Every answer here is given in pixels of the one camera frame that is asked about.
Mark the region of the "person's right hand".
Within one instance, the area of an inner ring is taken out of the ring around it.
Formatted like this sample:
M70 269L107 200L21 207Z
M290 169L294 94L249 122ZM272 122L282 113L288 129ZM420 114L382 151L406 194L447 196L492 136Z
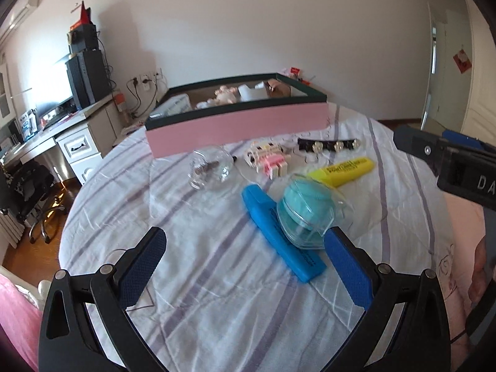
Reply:
M472 282L468 289L468 297L472 307L475 307L481 300L489 284L489 274L485 270L486 263L486 237L483 237L475 249Z

